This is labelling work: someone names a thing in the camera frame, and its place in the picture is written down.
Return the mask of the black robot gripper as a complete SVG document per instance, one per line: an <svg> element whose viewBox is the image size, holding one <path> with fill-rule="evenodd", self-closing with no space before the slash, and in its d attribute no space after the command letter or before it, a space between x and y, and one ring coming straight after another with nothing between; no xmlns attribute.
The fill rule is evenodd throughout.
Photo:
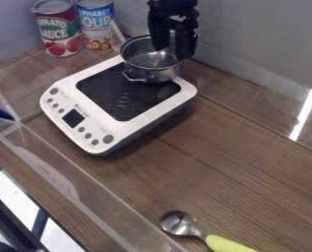
<svg viewBox="0 0 312 252"><path fill-rule="evenodd" d="M184 17L178 22L176 54L180 60L195 56L199 38L198 0L149 0L148 27L152 43L156 50L163 50L171 45L171 27L167 20L174 16Z"/></svg>

